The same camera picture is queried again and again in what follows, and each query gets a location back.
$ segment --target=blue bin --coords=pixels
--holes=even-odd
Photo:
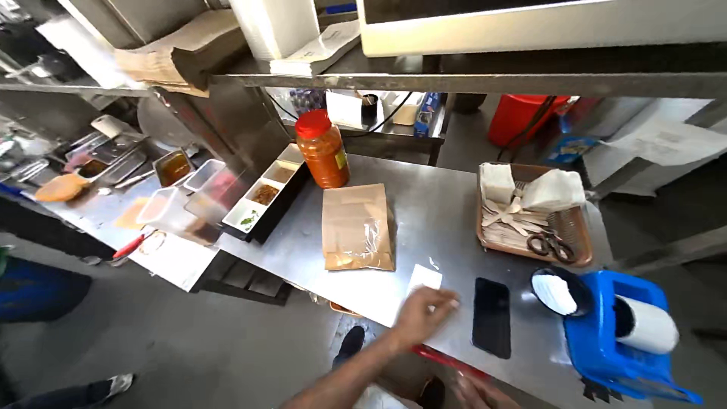
[[[0,247],[0,322],[52,321],[88,293],[91,277],[11,257]]]

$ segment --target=orange food container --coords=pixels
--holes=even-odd
[[[308,164],[310,174],[324,189],[339,188],[348,182],[350,171],[338,127],[325,109],[315,109],[295,122],[296,143]]]

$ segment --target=white receipt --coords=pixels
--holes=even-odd
[[[688,164],[727,149],[727,135],[677,121],[652,119],[606,145],[661,166]]]
[[[430,270],[422,265],[414,265],[414,271],[411,273],[409,286],[406,288],[406,296],[409,297],[412,291],[418,287],[425,286],[439,290],[442,285],[442,274],[437,271]]]
[[[328,119],[334,124],[363,129],[361,104],[360,98],[326,91]]]

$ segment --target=paper towel roll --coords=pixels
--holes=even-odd
[[[111,115],[99,116],[91,122],[91,126],[109,138],[114,138],[118,134],[132,129],[129,124]]]
[[[679,331],[668,312],[649,303],[633,300],[617,295],[617,298],[628,307],[622,316],[616,314],[616,320],[625,319],[632,324],[630,331],[616,340],[652,354],[668,354],[679,342]]]

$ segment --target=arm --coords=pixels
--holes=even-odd
[[[401,307],[393,328],[281,409],[351,408],[391,359],[431,337],[458,305],[457,294],[452,291],[428,287],[414,291]]]

